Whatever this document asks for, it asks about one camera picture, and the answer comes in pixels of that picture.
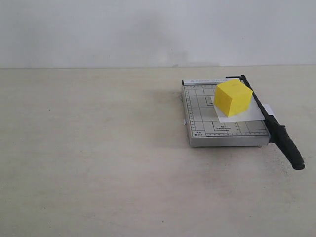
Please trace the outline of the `black cutter blade arm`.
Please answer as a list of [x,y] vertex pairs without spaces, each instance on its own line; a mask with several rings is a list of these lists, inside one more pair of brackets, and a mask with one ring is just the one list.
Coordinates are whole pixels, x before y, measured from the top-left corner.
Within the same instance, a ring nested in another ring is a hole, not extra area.
[[245,75],[241,76],[227,76],[226,79],[239,79],[244,82],[244,84],[253,91],[252,95],[255,99],[260,111],[264,116],[264,123],[270,133],[270,143],[275,143],[280,151],[290,162],[294,170],[303,170],[305,168],[304,159],[299,152],[298,148],[289,137],[287,130],[284,125],[279,124],[274,115],[269,115],[267,110],[264,108],[263,104],[260,102],[259,98],[255,94],[254,90],[251,88],[250,83],[246,79]]

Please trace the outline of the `yellow cube block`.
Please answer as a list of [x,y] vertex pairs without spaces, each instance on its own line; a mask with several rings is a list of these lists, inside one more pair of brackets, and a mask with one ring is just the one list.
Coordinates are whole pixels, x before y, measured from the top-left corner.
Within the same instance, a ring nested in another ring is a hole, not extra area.
[[239,79],[216,86],[213,104],[225,116],[232,117],[248,110],[253,91]]

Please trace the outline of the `white paper sheet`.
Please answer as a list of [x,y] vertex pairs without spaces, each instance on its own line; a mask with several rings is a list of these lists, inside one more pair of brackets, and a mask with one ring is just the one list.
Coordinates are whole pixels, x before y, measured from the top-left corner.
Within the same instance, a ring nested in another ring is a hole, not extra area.
[[257,105],[254,97],[251,98],[249,108],[237,115],[232,117],[227,117],[217,106],[214,105],[217,117],[220,122],[244,122],[244,121],[258,121],[264,120],[264,115],[262,114],[259,106]]

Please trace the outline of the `grey paper cutter base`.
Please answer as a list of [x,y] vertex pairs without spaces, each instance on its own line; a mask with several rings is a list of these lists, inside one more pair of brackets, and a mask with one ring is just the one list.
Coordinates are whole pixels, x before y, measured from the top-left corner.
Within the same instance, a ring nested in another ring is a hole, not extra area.
[[182,81],[185,126],[191,147],[264,146],[270,133],[264,120],[220,122],[213,100],[216,86],[228,79]]

